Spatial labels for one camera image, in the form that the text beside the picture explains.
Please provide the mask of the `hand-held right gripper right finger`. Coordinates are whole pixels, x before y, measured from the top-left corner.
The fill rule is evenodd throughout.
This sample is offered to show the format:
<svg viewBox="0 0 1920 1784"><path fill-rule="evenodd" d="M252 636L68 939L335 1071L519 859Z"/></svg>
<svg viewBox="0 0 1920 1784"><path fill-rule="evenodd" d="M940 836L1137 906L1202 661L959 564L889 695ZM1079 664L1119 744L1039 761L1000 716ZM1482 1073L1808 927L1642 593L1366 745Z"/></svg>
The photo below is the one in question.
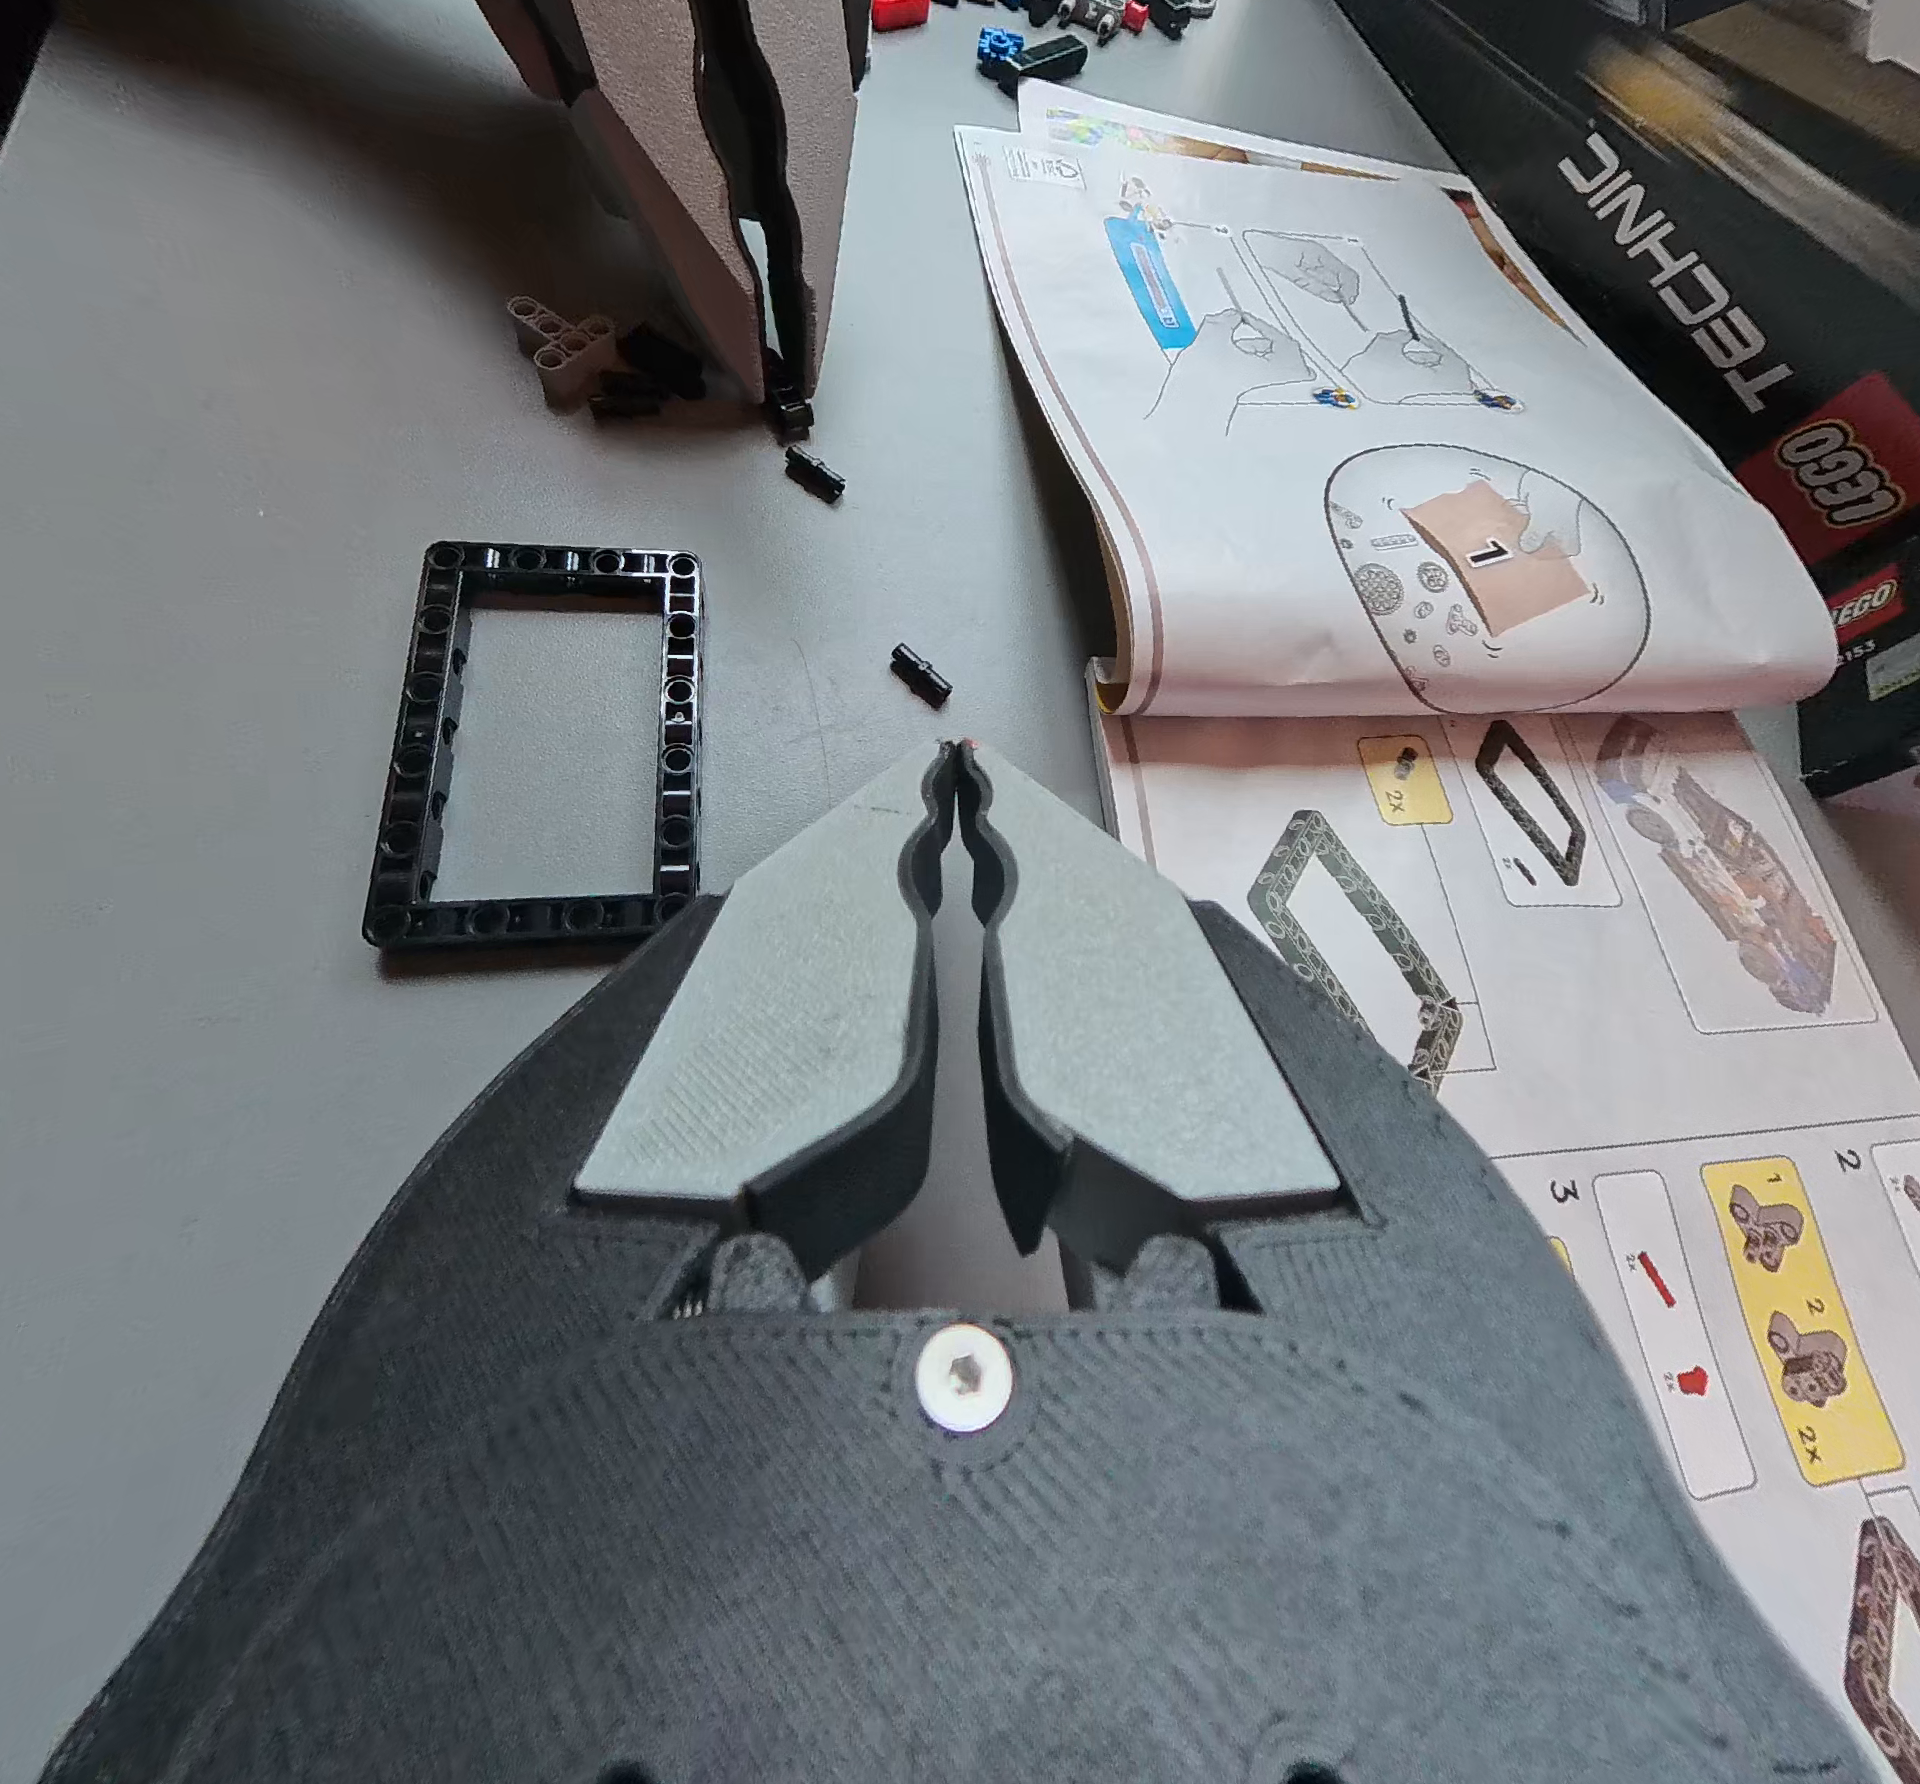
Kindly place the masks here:
<svg viewBox="0 0 1920 1784"><path fill-rule="evenodd" d="M1147 1240L1336 1205L1340 1175L1185 893L994 748L959 744L994 1196L1125 1270Z"/></svg>

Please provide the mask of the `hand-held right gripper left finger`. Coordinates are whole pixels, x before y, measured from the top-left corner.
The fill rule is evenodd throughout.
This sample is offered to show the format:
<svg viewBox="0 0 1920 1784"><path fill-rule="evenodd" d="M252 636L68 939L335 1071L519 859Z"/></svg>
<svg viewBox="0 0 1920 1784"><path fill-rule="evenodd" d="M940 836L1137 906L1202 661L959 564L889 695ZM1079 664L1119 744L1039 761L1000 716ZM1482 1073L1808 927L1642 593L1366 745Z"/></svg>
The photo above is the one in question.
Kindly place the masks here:
<svg viewBox="0 0 1920 1784"><path fill-rule="evenodd" d="M916 1196L956 751L908 755L711 917L573 1175L580 1202L781 1240L824 1277Z"/></svg>

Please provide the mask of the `black rectangular lego frame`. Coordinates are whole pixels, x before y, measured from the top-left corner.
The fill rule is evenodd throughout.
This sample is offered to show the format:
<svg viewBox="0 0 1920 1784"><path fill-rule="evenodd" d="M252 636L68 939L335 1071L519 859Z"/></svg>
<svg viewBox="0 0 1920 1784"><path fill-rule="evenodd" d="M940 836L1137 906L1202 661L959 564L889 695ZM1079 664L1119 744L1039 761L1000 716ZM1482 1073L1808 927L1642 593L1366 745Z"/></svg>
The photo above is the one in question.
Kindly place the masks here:
<svg viewBox="0 0 1920 1784"><path fill-rule="evenodd" d="M581 600L659 620L659 748L654 873L644 892L517 898L437 893L444 810L478 595ZM592 951L633 947L699 889L704 597L688 551L437 541L422 556L364 909L379 954Z"/></svg>

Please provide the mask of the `grey lego connector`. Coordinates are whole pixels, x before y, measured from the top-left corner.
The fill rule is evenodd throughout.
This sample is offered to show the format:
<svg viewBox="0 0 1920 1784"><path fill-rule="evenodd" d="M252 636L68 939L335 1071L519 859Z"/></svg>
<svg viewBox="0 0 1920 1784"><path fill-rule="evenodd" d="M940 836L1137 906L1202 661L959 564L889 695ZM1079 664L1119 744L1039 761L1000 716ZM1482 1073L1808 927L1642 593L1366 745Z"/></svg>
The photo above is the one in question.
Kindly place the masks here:
<svg viewBox="0 0 1920 1784"><path fill-rule="evenodd" d="M598 381L618 363L617 333L602 313L570 320L539 297L519 293L507 300L507 316L536 369L544 402L557 410L586 405Z"/></svg>

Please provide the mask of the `black lego pieces cluster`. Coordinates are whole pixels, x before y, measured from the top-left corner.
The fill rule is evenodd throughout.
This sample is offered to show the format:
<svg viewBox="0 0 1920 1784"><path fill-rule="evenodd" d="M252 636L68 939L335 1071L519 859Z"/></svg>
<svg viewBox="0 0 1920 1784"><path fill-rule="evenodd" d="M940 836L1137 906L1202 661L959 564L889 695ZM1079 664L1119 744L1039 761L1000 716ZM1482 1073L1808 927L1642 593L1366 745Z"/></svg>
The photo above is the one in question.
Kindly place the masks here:
<svg viewBox="0 0 1920 1784"><path fill-rule="evenodd" d="M588 393L588 414L596 423L651 420L668 405L703 402L704 358L650 320L614 333L612 358Z"/></svg>

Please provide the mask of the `lego instruction booklet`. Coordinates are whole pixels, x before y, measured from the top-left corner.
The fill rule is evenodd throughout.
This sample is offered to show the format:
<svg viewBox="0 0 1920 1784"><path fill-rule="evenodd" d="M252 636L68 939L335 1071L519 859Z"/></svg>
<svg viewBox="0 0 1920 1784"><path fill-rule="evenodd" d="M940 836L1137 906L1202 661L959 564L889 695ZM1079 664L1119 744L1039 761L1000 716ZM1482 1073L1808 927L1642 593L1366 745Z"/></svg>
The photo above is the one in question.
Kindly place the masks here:
<svg viewBox="0 0 1920 1784"><path fill-rule="evenodd" d="M1109 564L1118 838L1465 1126L1915 1779L1915 1071L1732 716L1829 677L1807 573L1465 180L957 144Z"/></svg>

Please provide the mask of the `black lego set box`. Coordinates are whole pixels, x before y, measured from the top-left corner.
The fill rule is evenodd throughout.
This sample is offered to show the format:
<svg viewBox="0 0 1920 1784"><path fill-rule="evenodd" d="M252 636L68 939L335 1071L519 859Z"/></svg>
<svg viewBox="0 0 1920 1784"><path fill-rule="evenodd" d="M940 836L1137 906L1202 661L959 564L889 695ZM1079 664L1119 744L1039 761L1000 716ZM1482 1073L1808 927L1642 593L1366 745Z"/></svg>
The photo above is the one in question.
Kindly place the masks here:
<svg viewBox="0 0 1920 1784"><path fill-rule="evenodd" d="M1807 790L1914 811L1918 0L1336 1L1808 567Z"/></svg>

